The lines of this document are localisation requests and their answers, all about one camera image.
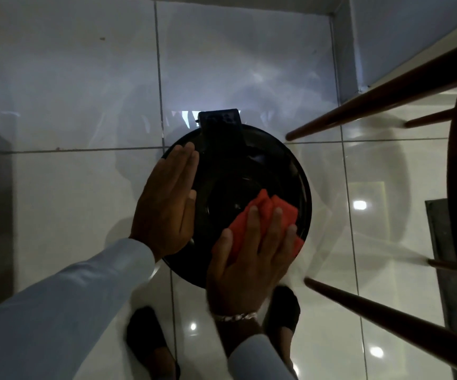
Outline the red cleaning cloth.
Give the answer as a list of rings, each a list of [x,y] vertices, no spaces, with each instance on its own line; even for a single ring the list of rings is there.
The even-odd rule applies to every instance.
[[[261,240],[263,240],[263,237],[267,233],[268,227],[272,221],[274,210],[276,208],[281,208],[282,210],[282,232],[284,232],[291,224],[298,224],[297,218],[299,216],[299,210],[295,206],[287,203],[277,195],[269,197],[267,190],[262,189],[258,193],[257,197],[250,201],[245,209],[238,214],[238,216],[228,227],[232,231],[233,235],[232,249],[228,258],[229,264],[232,264],[236,261],[238,254],[242,248],[245,233],[247,230],[248,213],[252,206],[256,206],[259,211]]]

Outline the person's left forearm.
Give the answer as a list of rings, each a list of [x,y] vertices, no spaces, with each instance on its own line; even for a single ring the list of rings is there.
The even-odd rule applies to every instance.
[[[0,304],[0,380],[72,380],[132,291],[151,250],[123,238]]]

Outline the person's right forearm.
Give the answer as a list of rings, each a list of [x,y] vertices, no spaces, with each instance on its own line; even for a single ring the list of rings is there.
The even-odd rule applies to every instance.
[[[258,321],[216,321],[233,380],[296,380]]]

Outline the person's right black shoe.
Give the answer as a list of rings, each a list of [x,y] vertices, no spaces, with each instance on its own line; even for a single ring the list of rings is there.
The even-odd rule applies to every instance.
[[[291,360],[291,343],[301,313],[298,299],[287,286],[275,287],[267,309],[263,330],[291,374],[298,375]]]

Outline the person's black shoe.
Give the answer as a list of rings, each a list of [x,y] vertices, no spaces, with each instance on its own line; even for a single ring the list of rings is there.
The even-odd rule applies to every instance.
[[[291,343],[301,313],[298,299],[287,286],[275,287],[267,309],[263,330],[291,374],[298,375],[291,360]]]
[[[181,369],[168,347],[162,327],[151,306],[137,309],[126,327],[125,342],[151,380],[179,380]]]

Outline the person's left hand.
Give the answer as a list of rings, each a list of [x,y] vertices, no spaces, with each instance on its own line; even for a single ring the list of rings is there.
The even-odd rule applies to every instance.
[[[185,247],[182,217],[200,154],[192,142],[176,145],[152,170],[136,205],[130,238],[145,244],[156,262]]]

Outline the person's left black shoe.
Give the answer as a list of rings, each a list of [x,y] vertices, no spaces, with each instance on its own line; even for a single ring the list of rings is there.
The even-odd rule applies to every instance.
[[[168,347],[162,327],[151,306],[137,309],[126,327],[125,342],[151,380],[179,380],[181,369]]]

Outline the black round trash bin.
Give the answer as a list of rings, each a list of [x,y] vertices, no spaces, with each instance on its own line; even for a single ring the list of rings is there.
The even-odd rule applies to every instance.
[[[262,189],[298,209],[297,235],[305,241],[312,219],[312,195],[294,154],[271,134],[242,123],[237,109],[183,114],[190,129],[171,147],[194,144],[200,162],[194,235],[180,252],[166,257],[168,267],[194,286],[206,287],[211,249],[223,229],[243,213]]]

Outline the person's right hand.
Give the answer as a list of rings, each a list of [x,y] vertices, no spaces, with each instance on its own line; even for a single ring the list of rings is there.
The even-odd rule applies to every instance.
[[[215,281],[209,281],[208,269],[206,297],[209,310],[216,320],[241,320],[256,313],[295,259],[295,224],[282,233],[281,245],[270,262],[259,259],[263,241],[259,221],[258,208],[252,206],[244,242],[236,261],[232,264],[227,262],[222,277]]]

